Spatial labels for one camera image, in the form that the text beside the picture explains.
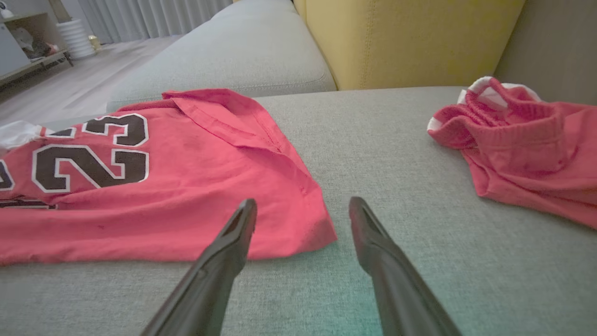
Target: white stacked container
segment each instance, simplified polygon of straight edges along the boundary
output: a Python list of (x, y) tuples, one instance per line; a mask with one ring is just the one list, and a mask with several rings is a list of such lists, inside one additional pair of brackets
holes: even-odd
[(56, 26), (69, 47), (72, 59), (76, 60), (95, 55), (96, 51), (93, 49), (91, 42), (89, 42), (89, 37), (80, 19), (58, 23)]

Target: white trim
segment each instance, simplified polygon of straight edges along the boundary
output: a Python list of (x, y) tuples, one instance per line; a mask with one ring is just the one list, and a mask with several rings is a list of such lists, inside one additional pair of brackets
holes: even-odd
[[(20, 199), (15, 199), (15, 200), (0, 200), (0, 204), (6, 204), (6, 203), (12, 203), (12, 202), (41, 202), (44, 203), (42, 200), (20, 200)], [(56, 210), (58, 209), (58, 204), (56, 205), (50, 205), (50, 204), (44, 204), (44, 205), (15, 205), (15, 206), (4, 206), (4, 207), (0, 207), (0, 209), (47, 209), (47, 210)]]
[(435, 117), (431, 117), (431, 120), (429, 120), (429, 124), (427, 124), (427, 130), (439, 130), (440, 127), (442, 127), (442, 122), (437, 120)]
[(466, 105), (466, 93), (467, 92), (468, 92), (467, 90), (460, 90), (460, 95), (458, 96), (458, 100), (456, 101), (456, 104)]
[(524, 84), (502, 83), (501, 86), (504, 88), (523, 87), (527, 91), (528, 95), (531, 96), (531, 98), (533, 98), (536, 102), (542, 102), (541, 98), (539, 98), (539, 95)]
[(8, 179), (10, 180), (10, 182), (12, 183), (12, 185), (8, 188), (0, 188), (0, 191), (9, 191), (14, 189), (14, 179), (13, 177), (10, 175), (10, 172), (8, 171), (8, 166), (6, 165), (6, 162), (4, 160), (0, 160), (0, 164), (4, 167), (4, 171), (6, 172), (6, 175), (8, 176)]
[(476, 94), (479, 94), (485, 90), (489, 86), (489, 80), (492, 79), (491, 76), (481, 77), (476, 80), (473, 85), (469, 86), (469, 90), (473, 91)]
[(48, 131), (46, 130), (46, 138), (57, 138), (57, 139), (74, 139), (75, 138), (75, 134), (76, 134), (76, 128), (74, 127), (69, 127), (67, 129), (63, 129), (63, 130), (59, 130), (58, 132), (62, 132), (65, 130), (70, 130), (70, 135), (52, 135), (52, 134), (47, 134)]
[(112, 150), (112, 164), (114, 166), (122, 166), (122, 178), (124, 179), (126, 176), (126, 167), (124, 165), (124, 163), (116, 163), (116, 153), (117, 152), (129, 152), (129, 153), (139, 153), (139, 154), (144, 154), (145, 155), (145, 175), (143, 177), (142, 180), (134, 182), (134, 183), (139, 183), (139, 182), (143, 182), (145, 180), (147, 180), (147, 178), (149, 177), (149, 153), (148, 152), (144, 152), (144, 151), (137, 151), (134, 149), (120, 149), (120, 148), (115, 148)]

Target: jersey number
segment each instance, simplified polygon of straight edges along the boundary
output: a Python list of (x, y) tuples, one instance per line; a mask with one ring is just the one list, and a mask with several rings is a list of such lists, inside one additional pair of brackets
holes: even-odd
[[(110, 125), (124, 128), (123, 134), (114, 135), (114, 145), (137, 147), (149, 138), (147, 119), (136, 113), (89, 120), (83, 124), (82, 131), (108, 136)], [(71, 127), (48, 135), (48, 137), (74, 138), (75, 132), (76, 129)], [(33, 152), (31, 178), (43, 192), (67, 193), (70, 191), (70, 176), (59, 172), (60, 162), (70, 162), (96, 188), (141, 182), (149, 175), (149, 154), (143, 151), (113, 149), (111, 165), (120, 168), (120, 173), (114, 174), (89, 146), (52, 144)], [(0, 190), (12, 189), (14, 181), (2, 160), (0, 163)]]

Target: yellow cushion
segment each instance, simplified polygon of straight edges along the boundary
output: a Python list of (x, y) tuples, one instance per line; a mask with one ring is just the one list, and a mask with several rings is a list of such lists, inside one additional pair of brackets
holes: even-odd
[(339, 90), (491, 75), (524, 0), (295, 0)]

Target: sofa seat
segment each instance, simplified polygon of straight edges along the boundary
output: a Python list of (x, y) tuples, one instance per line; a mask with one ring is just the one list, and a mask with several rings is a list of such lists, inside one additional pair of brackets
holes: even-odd
[[(426, 134), (432, 114), (460, 90), (257, 99), (319, 182), (338, 241), (248, 262), (222, 335), (381, 335), (371, 279), (353, 247), (351, 196), (366, 199), (463, 335), (595, 334), (597, 231), (475, 194), (460, 153)], [(0, 335), (137, 335), (189, 265), (2, 267)]]

